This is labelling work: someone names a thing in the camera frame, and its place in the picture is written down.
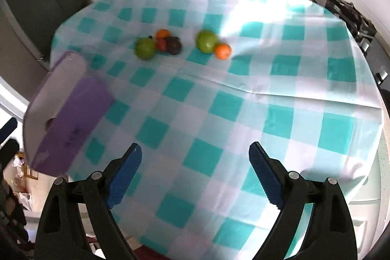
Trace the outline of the green fruit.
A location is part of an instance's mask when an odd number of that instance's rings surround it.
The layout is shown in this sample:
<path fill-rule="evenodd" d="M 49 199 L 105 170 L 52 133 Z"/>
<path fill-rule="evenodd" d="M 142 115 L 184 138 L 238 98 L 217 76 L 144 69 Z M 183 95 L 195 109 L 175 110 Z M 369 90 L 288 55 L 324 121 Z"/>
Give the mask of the green fruit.
<path fill-rule="evenodd" d="M 142 59 L 148 60 L 155 56 L 156 54 L 156 45 L 155 41 L 152 38 L 144 37 L 140 38 L 135 45 L 135 55 Z"/>
<path fill-rule="evenodd" d="M 218 43 L 219 37 L 211 30 L 201 30 L 196 35 L 196 47 L 203 53 L 213 53 Z"/>

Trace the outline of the dark purple passion fruit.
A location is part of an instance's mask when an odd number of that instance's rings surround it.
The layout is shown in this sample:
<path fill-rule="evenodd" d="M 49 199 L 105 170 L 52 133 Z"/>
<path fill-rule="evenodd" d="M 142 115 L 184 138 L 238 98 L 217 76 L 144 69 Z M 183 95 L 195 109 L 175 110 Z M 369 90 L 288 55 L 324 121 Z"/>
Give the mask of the dark purple passion fruit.
<path fill-rule="evenodd" d="M 164 38 L 165 51 L 171 55 L 178 55 L 182 51 L 182 44 L 178 37 L 169 36 Z"/>

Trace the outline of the orange mandarin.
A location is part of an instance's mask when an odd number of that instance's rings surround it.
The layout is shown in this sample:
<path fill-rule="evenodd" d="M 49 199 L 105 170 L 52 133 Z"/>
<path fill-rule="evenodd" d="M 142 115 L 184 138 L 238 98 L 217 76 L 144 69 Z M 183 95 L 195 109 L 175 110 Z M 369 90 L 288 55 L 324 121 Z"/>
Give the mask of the orange mandarin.
<path fill-rule="evenodd" d="M 163 39 L 166 37 L 169 37 L 171 35 L 171 32 L 167 29 L 160 29 L 157 30 L 155 33 L 155 39 Z"/>
<path fill-rule="evenodd" d="M 215 56 L 220 60 L 226 60 L 228 59 L 232 54 L 232 49 L 229 44 L 226 43 L 219 43 L 214 48 L 214 54 Z"/>

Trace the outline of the purple box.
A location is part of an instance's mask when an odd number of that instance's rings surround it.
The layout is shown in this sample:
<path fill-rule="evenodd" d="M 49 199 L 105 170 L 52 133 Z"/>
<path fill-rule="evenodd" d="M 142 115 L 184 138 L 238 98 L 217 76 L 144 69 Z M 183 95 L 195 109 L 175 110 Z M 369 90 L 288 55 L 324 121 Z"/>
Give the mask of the purple box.
<path fill-rule="evenodd" d="M 54 177 L 64 174 L 113 101 L 82 55 L 64 53 L 24 114 L 24 153 L 31 169 Z"/>

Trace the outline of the small red tomato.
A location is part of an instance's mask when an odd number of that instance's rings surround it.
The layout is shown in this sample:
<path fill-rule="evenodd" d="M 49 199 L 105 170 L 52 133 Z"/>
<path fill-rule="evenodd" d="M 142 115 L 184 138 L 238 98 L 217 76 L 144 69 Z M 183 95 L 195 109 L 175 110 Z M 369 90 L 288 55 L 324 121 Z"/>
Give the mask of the small red tomato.
<path fill-rule="evenodd" d="M 164 38 L 157 38 L 155 40 L 155 45 L 159 52 L 166 52 L 166 40 Z"/>

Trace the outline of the orange mandarin in cluster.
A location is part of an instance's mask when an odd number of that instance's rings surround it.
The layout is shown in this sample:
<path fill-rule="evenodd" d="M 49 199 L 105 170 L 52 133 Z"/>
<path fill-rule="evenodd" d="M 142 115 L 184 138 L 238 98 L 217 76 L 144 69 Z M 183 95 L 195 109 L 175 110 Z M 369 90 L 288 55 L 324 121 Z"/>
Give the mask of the orange mandarin in cluster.
<path fill-rule="evenodd" d="M 166 37 L 169 37 L 171 35 L 171 32 L 167 29 L 160 29 L 157 30 L 155 33 L 155 39 L 163 39 Z"/>

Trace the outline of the teal checkered tablecloth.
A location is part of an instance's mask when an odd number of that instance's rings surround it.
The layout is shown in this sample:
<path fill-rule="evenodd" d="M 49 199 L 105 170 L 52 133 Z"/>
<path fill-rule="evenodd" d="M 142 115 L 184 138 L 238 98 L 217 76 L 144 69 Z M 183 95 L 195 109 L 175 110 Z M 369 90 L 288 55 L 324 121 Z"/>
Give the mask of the teal checkered tablecloth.
<path fill-rule="evenodd" d="M 135 55 L 157 30 L 178 55 Z M 196 47 L 211 30 L 226 60 Z M 249 162 L 259 142 L 287 170 L 355 190 L 383 129 L 370 68 L 345 23 L 309 0 L 100 0 L 55 32 L 51 60 L 80 53 L 114 103 L 68 173 L 82 180 L 132 144 L 143 158 L 119 226 L 170 259 L 250 259 L 277 217 Z"/>

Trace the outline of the black gas stove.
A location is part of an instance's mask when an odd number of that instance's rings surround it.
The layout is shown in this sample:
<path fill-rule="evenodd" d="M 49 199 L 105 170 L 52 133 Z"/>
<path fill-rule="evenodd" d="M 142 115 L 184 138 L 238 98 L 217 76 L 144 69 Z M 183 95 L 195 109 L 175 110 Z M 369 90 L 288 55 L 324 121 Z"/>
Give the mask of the black gas stove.
<path fill-rule="evenodd" d="M 364 15 L 355 8 L 353 3 L 344 0 L 327 0 L 325 8 L 346 23 L 352 37 L 359 45 L 364 56 L 366 56 L 371 43 L 377 34 L 377 30 L 373 23 L 364 17 Z"/>

